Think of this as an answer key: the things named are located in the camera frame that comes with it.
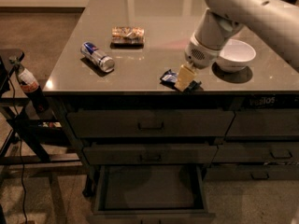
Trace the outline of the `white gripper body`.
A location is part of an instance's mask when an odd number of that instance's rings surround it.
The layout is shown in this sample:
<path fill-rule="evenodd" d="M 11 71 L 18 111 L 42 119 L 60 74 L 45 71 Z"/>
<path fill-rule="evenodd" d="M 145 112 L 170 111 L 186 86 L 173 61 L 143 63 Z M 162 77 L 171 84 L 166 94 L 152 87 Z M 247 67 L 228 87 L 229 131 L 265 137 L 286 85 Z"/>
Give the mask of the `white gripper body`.
<path fill-rule="evenodd" d="M 185 59 L 198 69 L 204 69 L 216 62 L 220 52 L 215 49 L 210 49 L 202 45 L 192 35 L 188 45 L 185 48 Z"/>

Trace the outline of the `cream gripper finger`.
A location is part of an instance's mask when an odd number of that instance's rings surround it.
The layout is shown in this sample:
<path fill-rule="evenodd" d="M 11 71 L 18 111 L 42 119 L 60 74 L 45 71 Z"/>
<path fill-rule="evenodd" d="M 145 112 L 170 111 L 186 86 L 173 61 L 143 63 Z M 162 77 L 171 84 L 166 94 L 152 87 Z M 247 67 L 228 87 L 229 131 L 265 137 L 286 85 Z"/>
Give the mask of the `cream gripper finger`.
<path fill-rule="evenodd" d="M 185 91 L 195 77 L 195 71 L 189 65 L 183 64 L 178 71 L 178 79 L 175 83 L 175 87 L 179 91 Z"/>

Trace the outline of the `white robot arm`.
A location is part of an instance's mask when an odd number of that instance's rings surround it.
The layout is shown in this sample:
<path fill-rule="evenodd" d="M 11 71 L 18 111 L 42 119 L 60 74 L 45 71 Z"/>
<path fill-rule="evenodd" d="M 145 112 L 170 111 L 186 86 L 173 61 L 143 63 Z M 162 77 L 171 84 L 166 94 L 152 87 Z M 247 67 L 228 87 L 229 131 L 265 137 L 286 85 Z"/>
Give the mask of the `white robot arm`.
<path fill-rule="evenodd" d="M 185 49 L 175 87 L 184 91 L 195 70 L 209 67 L 228 40 L 248 27 L 290 66 L 299 66 L 299 7 L 282 0 L 205 0 L 207 9 Z"/>

